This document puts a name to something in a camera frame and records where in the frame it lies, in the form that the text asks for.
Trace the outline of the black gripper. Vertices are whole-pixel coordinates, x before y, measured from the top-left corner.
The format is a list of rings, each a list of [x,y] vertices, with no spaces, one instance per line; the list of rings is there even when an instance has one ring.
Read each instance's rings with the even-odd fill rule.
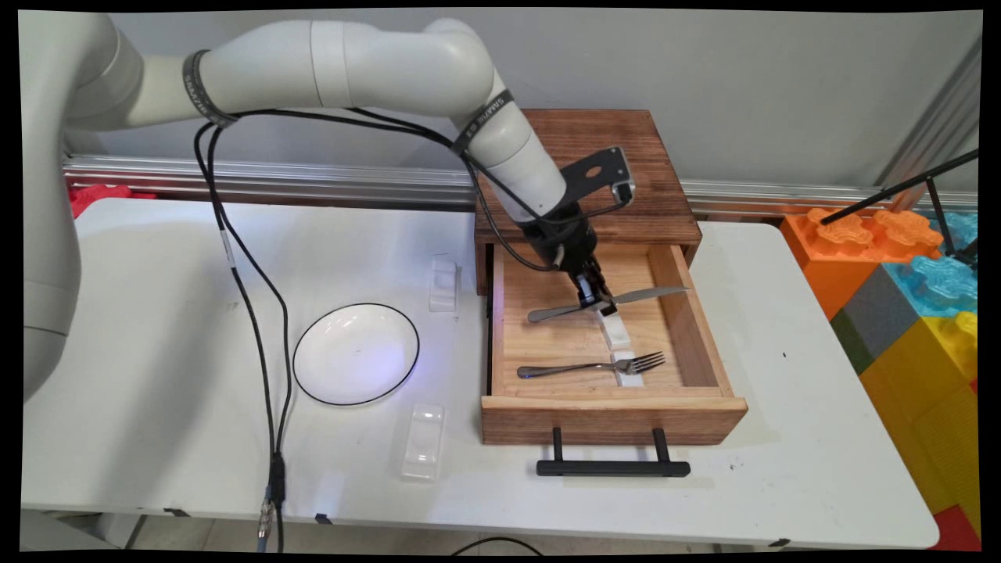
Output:
[[[542,221],[522,222],[522,233],[544,263],[559,263],[558,270],[571,275],[580,309],[612,316],[618,309],[594,256],[597,235],[589,220],[578,218],[580,214],[579,207],[554,208]]]

